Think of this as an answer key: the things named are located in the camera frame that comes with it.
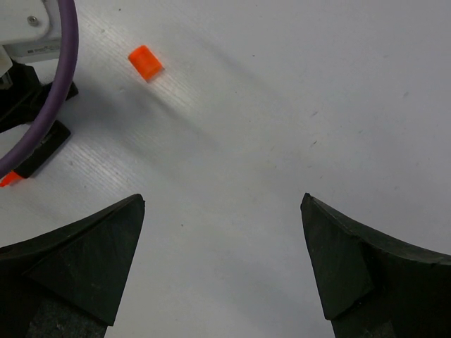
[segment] orange cap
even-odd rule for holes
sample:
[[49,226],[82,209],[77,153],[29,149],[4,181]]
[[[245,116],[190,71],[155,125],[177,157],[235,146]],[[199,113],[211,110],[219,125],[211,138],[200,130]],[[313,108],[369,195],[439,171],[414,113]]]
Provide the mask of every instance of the orange cap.
[[15,181],[23,180],[22,176],[19,176],[19,174],[11,171],[7,176],[3,178],[3,180],[0,182],[0,188],[4,188],[7,185],[10,185],[11,183],[14,183]]
[[163,65],[146,46],[136,48],[128,56],[128,60],[130,60],[138,73],[146,81],[149,81],[155,74],[163,69]]

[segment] white table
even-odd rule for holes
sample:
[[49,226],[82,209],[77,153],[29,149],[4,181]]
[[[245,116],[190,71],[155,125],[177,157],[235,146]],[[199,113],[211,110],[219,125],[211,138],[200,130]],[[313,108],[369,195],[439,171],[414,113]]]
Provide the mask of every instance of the white table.
[[[451,2],[77,0],[74,136],[0,190],[0,246],[141,193],[108,338],[331,338],[305,192],[451,253]],[[147,84],[127,60],[166,67]],[[55,63],[37,66],[50,80]],[[23,129],[0,136],[4,154]]]

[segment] screw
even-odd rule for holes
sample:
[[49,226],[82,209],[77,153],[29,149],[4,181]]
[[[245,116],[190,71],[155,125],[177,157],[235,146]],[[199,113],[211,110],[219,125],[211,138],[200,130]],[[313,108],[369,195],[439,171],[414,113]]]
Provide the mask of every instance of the screw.
[[28,21],[28,25],[33,26],[33,27],[36,27],[39,25],[38,19],[32,15],[27,18],[27,21]]

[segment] purple tube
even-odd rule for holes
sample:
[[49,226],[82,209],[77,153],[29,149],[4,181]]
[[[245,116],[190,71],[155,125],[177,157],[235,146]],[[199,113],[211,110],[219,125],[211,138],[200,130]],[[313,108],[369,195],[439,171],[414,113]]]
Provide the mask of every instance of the purple tube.
[[78,57],[78,19],[73,0],[58,0],[61,17],[61,52],[54,83],[39,115],[22,139],[0,159],[0,178],[18,167],[54,124],[69,92]]

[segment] orange tip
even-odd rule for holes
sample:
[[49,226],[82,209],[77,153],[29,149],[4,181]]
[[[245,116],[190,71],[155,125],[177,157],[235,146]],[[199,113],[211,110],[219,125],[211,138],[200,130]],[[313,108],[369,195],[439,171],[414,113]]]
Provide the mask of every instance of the orange tip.
[[129,56],[128,60],[136,68],[138,73],[149,81],[155,74],[163,69],[163,65],[158,61],[154,54],[147,48],[147,46],[140,46],[136,48]]
[[23,180],[23,177],[19,176],[15,172],[11,171],[7,176],[3,178],[3,180],[0,182],[0,188],[4,188],[11,183],[14,183],[15,181]]

